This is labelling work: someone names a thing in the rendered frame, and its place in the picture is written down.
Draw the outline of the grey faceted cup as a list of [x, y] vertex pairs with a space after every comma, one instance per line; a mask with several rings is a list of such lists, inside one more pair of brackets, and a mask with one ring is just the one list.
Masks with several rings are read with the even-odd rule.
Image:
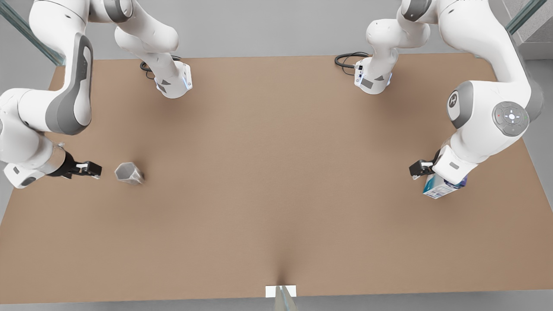
[[117, 181], [131, 185], [144, 184], [144, 174], [133, 162], [121, 163], [114, 171]]

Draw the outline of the blue and white carton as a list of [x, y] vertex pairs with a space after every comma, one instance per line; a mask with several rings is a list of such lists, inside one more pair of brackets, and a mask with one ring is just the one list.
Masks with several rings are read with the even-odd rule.
[[439, 175], [428, 175], [425, 187], [423, 188], [423, 195], [432, 197], [433, 199], [444, 197], [449, 193], [462, 189], [466, 185], [467, 177], [468, 175], [458, 184], [452, 184]]

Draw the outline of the white post foot plate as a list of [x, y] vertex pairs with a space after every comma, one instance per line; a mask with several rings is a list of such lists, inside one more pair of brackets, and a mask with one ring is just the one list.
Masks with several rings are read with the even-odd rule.
[[286, 288], [290, 297], [297, 296], [296, 285], [285, 285], [285, 286], [265, 286], [265, 297], [266, 298], [275, 298], [278, 287]]

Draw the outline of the silver frame post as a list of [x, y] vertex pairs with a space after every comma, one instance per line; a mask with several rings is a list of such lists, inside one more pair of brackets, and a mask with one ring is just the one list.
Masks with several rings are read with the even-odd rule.
[[58, 52], [47, 47], [32, 32], [28, 22], [18, 14], [5, 0], [0, 0], [0, 16], [2, 16], [12, 27], [22, 34], [31, 44], [47, 57], [54, 65], [64, 66], [65, 58]]
[[506, 30], [508, 30], [511, 35], [514, 35], [547, 1], [548, 0], [529, 0], [509, 23], [506, 24]]
[[285, 286], [275, 287], [274, 311], [299, 311], [292, 295]]

